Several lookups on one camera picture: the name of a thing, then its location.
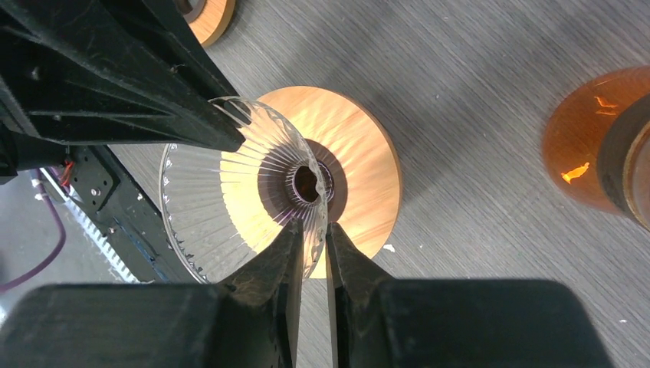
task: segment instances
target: wooden disc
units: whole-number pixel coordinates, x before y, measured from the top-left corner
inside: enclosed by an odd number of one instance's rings
[[[199,16],[189,22],[189,27],[203,48],[207,48],[223,35],[234,10],[235,0],[205,0],[205,6]]]
[[[395,225],[402,198],[402,174],[388,133],[359,104],[322,88],[286,87],[258,100],[298,129],[334,177],[329,221],[339,222],[363,254],[375,256]],[[311,277],[326,277],[325,257]]]

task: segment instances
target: gray wooden surface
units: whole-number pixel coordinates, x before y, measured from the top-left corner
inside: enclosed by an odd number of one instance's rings
[[[296,84],[349,95],[391,134],[402,211],[375,258],[403,277],[551,278],[617,366],[650,366],[650,235],[575,205],[540,161],[553,108],[650,61],[647,0],[238,0],[208,53],[243,96]],[[340,137],[353,140],[355,137]],[[159,146],[115,147],[156,197]],[[322,281],[304,287],[299,366],[330,366]]]

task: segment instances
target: white strip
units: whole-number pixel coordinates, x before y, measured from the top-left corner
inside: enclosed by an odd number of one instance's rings
[[[65,206],[67,209],[72,212],[72,216],[79,222],[81,225],[81,228],[86,232],[86,234],[90,237],[90,240],[95,243],[95,245],[100,249],[104,257],[108,260],[108,263],[110,266],[113,268],[113,270],[124,280],[124,282],[130,283],[130,284],[137,284],[140,281],[133,276],[129,268],[122,262],[122,259],[120,259],[120,256],[117,255],[115,250],[113,250],[113,247],[110,245],[108,242],[108,238],[102,236],[101,231],[95,226],[95,224],[86,216],[86,213],[79,208],[79,206],[74,203],[74,201],[70,200],[70,197],[66,195],[61,188],[59,188],[59,185],[56,181],[54,181],[54,178],[50,175],[50,173],[45,170],[41,169],[41,172],[43,175],[45,175],[46,178],[51,182],[51,184],[54,186],[54,188],[57,190],[59,195],[64,199],[65,201]]]

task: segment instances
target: glass funnel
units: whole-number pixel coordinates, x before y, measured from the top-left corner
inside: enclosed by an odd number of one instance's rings
[[[292,218],[304,222],[304,277],[327,230],[321,169],[291,123],[263,103],[210,101],[246,141],[235,153],[169,144],[160,167],[160,208],[169,241],[201,282],[218,282],[264,250]]]

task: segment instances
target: amber glass jar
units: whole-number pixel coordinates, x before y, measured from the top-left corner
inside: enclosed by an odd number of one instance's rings
[[[569,197],[650,229],[650,66],[602,75],[555,110],[542,155]]]

